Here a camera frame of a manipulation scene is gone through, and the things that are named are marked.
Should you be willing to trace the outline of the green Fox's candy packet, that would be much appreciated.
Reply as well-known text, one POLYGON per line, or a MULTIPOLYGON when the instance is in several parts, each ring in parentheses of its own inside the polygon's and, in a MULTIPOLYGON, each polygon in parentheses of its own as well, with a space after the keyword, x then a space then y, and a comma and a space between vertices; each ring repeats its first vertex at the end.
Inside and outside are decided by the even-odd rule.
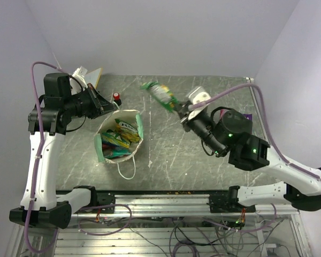
POLYGON ((148 92, 153 99, 169 112, 173 112, 175 106, 179 104, 178 99, 169 88, 157 81, 146 82, 140 88, 148 92))

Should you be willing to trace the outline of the green illustrated paper bag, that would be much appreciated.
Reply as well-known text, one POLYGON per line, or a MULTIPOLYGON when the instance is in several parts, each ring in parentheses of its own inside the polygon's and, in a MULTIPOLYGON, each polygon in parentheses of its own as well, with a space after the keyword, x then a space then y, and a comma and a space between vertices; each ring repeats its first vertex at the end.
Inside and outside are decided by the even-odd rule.
POLYGON ((138 110, 117 110, 106 118, 94 136, 98 163, 115 164, 119 175, 131 180, 136 174, 135 154, 144 141, 141 113, 138 110), (133 173, 123 175, 120 164, 132 160, 133 173))

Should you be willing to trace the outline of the purple Fox's candy packet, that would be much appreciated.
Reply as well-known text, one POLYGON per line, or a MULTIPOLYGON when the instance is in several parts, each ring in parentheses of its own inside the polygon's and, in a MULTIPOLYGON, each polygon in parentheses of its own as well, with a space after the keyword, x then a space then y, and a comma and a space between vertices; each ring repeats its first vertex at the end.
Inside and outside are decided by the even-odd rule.
POLYGON ((252 114, 242 114, 234 109, 220 110, 219 119, 228 122, 244 122, 245 120, 252 121, 252 114))

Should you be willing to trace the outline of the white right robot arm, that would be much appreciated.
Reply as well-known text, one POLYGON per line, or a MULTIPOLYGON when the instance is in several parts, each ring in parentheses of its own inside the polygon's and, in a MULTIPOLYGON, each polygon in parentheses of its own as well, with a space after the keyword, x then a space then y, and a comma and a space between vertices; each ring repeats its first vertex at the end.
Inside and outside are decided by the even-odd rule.
POLYGON ((218 107, 211 114, 203 109, 190 118, 189 104, 181 102, 174 110, 185 131, 193 131, 202 145, 211 149, 211 156, 228 156, 228 163, 237 169, 268 173, 279 180, 263 186, 229 187, 228 210, 268 203, 289 204, 304 211, 321 209, 321 168, 310 169, 315 177, 302 174, 302 164, 285 162, 273 146, 252 134, 252 121, 232 108, 218 107))

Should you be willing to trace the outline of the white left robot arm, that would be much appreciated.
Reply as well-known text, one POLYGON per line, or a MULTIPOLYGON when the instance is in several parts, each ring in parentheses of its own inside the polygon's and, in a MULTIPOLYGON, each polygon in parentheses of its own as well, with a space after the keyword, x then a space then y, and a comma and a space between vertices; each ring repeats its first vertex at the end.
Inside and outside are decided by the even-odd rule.
POLYGON ((116 110, 92 84, 80 75, 50 73, 44 94, 37 97, 28 115, 30 164, 24 195, 18 208, 10 210, 13 223, 34 228, 64 229, 81 208, 92 213, 98 207, 93 186, 76 186, 56 197, 56 172, 68 124, 73 118, 95 119, 116 110))

